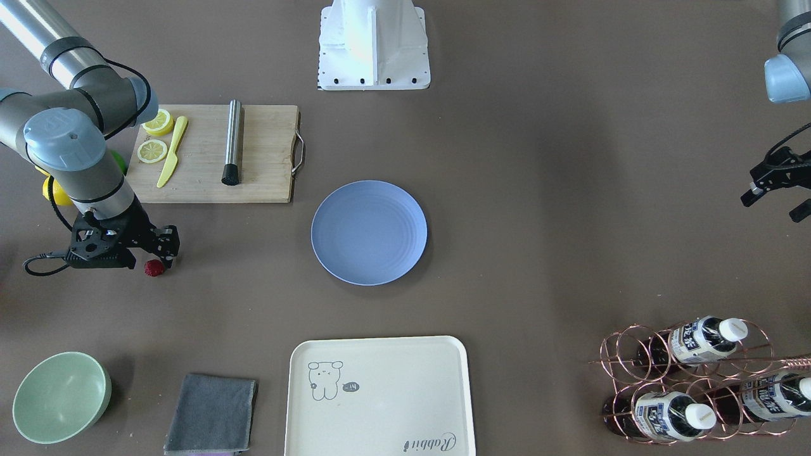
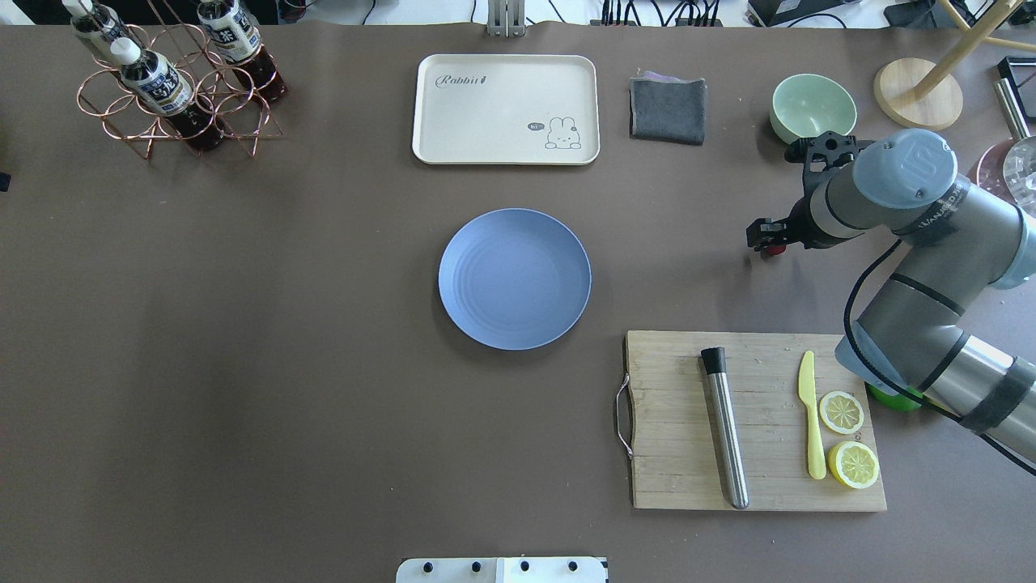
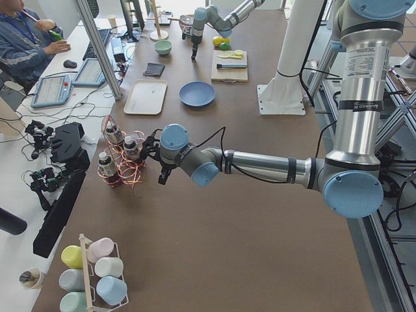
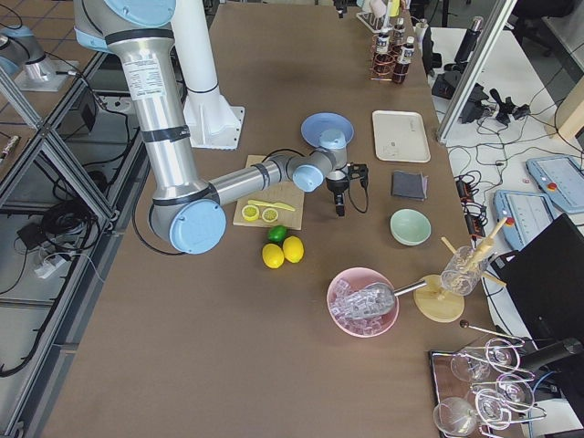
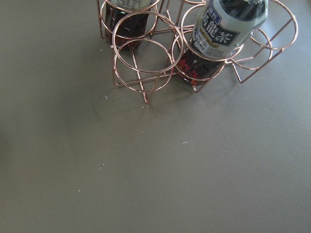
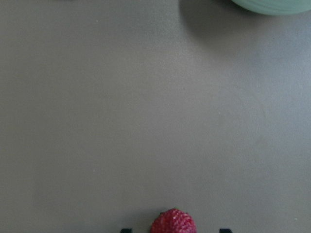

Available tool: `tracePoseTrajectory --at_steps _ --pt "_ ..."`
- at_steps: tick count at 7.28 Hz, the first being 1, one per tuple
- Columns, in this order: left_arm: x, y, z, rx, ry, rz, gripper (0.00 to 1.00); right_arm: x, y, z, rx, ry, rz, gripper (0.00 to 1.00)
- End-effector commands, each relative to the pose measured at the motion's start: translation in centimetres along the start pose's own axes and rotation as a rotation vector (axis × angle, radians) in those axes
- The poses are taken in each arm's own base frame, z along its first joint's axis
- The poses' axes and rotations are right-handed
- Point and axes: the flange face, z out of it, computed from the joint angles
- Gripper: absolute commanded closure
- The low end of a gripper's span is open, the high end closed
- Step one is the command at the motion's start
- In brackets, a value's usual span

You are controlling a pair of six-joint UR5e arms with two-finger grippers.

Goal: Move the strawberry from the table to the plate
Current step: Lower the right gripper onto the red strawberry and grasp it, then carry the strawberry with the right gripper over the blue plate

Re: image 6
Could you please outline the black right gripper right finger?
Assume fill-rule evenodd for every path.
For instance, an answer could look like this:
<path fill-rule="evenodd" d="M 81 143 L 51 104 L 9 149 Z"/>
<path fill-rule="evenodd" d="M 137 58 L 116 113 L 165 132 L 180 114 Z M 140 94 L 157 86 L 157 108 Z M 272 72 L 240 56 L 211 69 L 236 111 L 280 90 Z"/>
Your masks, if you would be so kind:
<path fill-rule="evenodd" d="M 229 228 L 220 228 L 220 233 L 233 233 Z"/>

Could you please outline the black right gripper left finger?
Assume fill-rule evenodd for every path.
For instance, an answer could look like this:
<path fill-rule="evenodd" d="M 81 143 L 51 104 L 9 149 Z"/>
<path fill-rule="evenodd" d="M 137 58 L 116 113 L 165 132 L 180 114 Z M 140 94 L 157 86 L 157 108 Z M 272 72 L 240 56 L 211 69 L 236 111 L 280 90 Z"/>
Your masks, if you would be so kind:
<path fill-rule="evenodd" d="M 132 233 L 133 230 L 131 228 L 123 228 L 121 229 L 121 233 Z"/>

